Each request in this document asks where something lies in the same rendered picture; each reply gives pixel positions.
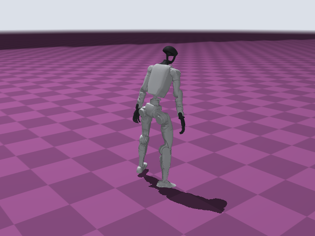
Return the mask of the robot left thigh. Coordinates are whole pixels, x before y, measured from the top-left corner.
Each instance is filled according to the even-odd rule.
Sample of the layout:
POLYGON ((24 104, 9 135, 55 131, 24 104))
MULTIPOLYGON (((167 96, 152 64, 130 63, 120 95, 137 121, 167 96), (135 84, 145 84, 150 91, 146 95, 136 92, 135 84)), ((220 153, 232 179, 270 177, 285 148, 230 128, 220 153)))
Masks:
POLYGON ((151 127, 151 121, 153 118, 145 114, 145 106, 139 109, 139 114, 141 116, 141 124, 142 124, 141 144, 147 144, 150 139, 149 132, 150 132, 150 127, 151 127))

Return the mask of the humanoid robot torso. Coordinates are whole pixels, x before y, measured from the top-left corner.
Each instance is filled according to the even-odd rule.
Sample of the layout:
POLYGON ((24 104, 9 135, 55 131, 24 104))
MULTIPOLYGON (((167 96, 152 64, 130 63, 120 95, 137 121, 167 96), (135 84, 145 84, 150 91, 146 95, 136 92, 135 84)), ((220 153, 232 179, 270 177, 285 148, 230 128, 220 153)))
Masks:
POLYGON ((162 106, 159 105, 160 98, 166 96, 172 83, 170 68, 173 68, 172 64, 155 64, 152 68, 148 82, 148 93, 153 95, 153 98, 145 106, 145 114, 151 118, 156 118, 156 112, 162 110, 162 106))

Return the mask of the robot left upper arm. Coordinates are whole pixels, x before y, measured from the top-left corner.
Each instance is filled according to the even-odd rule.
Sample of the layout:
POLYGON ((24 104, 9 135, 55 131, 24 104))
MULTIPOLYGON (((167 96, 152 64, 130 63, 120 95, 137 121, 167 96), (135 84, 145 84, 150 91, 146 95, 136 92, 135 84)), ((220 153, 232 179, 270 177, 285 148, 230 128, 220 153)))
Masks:
POLYGON ((154 65, 150 65, 148 67, 148 70, 147 70, 147 74, 146 74, 146 77, 144 79, 144 83, 142 85, 142 90, 145 91, 145 92, 148 92, 148 82, 149 82, 149 78, 150 78, 150 75, 151 75, 151 71, 152 71, 152 68, 153 68, 154 65))

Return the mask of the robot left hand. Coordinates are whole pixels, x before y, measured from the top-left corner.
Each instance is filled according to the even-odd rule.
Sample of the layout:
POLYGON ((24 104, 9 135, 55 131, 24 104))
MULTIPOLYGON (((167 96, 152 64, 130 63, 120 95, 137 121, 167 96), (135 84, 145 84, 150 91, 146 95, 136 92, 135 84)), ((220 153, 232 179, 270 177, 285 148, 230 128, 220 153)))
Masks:
POLYGON ((139 123, 140 122, 140 120, 139 120, 139 116, 140 116, 140 114, 139 114, 139 109, 140 108, 138 108, 138 104, 136 104, 136 110, 135 110, 135 112, 134 112, 134 115, 133 115, 133 121, 134 122, 136 122, 136 123, 139 123), (139 121, 139 122, 138 122, 139 121))

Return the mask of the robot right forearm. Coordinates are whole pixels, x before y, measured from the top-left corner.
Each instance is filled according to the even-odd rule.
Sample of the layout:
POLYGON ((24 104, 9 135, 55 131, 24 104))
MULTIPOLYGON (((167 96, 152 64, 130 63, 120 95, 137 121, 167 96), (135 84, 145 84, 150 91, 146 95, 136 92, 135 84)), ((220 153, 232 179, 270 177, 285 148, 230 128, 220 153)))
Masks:
MULTIPOLYGON (((183 112, 183 92, 181 90, 178 91, 178 98, 175 99, 176 102, 176 110, 177 110, 177 116, 178 113, 181 112, 182 115, 184 116, 184 112, 183 112)), ((178 116, 179 117, 179 116, 178 116)))

